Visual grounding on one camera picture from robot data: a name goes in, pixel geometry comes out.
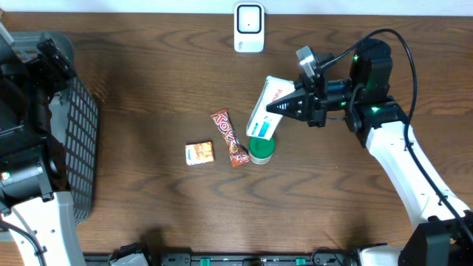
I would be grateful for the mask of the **green lid jar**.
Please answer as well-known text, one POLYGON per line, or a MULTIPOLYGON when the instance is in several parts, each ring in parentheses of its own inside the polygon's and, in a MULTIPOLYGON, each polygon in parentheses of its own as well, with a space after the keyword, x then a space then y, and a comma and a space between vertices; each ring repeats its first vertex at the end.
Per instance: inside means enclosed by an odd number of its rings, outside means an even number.
POLYGON ((249 142, 248 153, 253 163, 264 165, 272 158, 275 148, 276 142, 273 138, 266 140, 252 137, 249 142))

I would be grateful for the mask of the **red Top chocolate bar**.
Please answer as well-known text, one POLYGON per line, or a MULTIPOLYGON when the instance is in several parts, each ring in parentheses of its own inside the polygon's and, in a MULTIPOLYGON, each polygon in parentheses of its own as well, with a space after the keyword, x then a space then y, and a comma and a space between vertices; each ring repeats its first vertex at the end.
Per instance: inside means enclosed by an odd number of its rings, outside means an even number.
POLYGON ((250 156, 245 147, 240 143, 234 130, 227 109, 221 109, 210 115, 220 134, 228 146, 228 153, 233 167, 240 166, 250 161, 250 156))

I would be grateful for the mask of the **small orange snack box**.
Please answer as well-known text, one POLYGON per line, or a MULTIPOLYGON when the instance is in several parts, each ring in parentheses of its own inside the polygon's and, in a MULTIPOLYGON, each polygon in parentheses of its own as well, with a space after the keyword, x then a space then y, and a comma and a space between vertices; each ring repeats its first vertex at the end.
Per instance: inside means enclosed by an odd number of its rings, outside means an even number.
POLYGON ((188 144, 185 153, 188 166, 214 162, 212 142, 188 144))

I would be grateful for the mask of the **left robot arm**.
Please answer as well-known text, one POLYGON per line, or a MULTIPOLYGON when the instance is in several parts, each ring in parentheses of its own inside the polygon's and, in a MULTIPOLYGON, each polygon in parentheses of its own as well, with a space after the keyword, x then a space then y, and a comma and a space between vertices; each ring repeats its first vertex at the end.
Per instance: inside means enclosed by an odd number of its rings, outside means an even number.
POLYGON ((65 148, 52 134, 50 103, 77 72, 51 38, 23 61, 1 28, 1 232, 25 265, 85 265, 65 148))

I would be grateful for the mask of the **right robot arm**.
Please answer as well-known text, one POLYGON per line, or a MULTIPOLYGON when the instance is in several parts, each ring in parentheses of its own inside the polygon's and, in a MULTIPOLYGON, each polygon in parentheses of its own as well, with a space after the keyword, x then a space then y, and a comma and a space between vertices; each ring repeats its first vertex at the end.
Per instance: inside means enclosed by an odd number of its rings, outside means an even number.
POLYGON ((343 111, 348 129, 379 162, 408 213, 413 232, 402 247, 368 245, 335 253, 340 265, 470 265, 472 210, 442 180, 411 127, 412 116, 389 95, 390 46, 367 38, 350 48, 347 79, 329 81, 337 61, 311 48, 297 52, 303 72, 295 91, 268 105, 269 112, 323 127, 327 114, 343 111))

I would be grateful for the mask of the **white barcode scanner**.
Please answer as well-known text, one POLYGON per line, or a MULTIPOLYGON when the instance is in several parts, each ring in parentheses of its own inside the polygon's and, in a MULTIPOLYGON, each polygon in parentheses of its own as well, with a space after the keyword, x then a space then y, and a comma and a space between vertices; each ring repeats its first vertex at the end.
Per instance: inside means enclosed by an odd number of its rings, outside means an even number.
POLYGON ((234 7, 234 49, 259 53, 265 45, 265 8, 257 2, 241 2, 234 7))

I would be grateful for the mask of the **grey plastic basket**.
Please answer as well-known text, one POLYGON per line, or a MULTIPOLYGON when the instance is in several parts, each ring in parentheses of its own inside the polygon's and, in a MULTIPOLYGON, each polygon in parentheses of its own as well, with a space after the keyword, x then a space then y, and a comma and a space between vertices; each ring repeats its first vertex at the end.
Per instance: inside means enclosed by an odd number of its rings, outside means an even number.
MULTIPOLYGON (((37 44, 51 40, 70 63, 75 52, 70 39, 60 32, 12 32, 12 48, 27 62, 39 54, 37 44)), ((98 106, 79 75, 67 82, 67 88, 55 93, 49 104, 52 135, 65 149, 67 177, 74 202, 75 224, 88 220, 95 193, 95 167, 99 128, 98 106)))

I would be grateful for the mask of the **black mounting rail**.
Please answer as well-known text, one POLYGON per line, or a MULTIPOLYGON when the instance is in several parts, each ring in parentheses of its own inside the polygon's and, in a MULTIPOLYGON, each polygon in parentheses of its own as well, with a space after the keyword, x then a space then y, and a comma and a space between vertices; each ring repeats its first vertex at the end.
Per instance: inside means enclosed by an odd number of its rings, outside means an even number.
POLYGON ((275 254, 190 254, 167 253, 156 259, 143 253, 123 255, 84 256, 87 265, 106 266, 356 266, 355 255, 337 253, 330 249, 318 249, 309 255, 275 255, 275 254))

